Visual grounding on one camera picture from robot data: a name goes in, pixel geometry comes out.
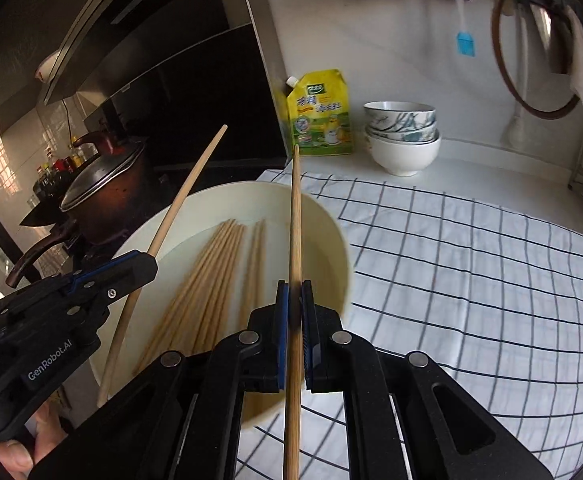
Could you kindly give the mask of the left hand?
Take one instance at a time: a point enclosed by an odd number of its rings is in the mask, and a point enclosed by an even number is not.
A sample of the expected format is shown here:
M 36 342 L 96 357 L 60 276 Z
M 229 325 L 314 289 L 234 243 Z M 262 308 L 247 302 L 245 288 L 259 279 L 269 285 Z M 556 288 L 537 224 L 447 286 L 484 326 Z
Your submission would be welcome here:
M 54 399 L 45 401 L 34 413 L 36 423 L 34 450 L 17 440 L 0 441 L 0 463 L 13 479 L 27 479 L 34 465 L 41 462 L 67 437 L 60 423 L 60 404 Z

